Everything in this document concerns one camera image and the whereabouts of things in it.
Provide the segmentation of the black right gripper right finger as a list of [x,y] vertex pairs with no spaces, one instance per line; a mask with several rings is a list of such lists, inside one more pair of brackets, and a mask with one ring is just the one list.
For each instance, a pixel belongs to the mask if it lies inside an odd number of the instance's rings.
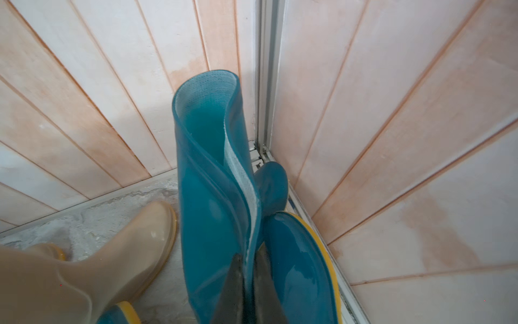
[[288,323],[272,280],[271,263],[265,244],[255,254],[254,307],[256,323]]

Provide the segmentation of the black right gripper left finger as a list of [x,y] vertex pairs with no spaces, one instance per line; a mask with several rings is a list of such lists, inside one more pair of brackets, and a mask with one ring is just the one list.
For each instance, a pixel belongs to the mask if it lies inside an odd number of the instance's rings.
[[235,254],[210,323],[242,324],[244,316],[243,257]]

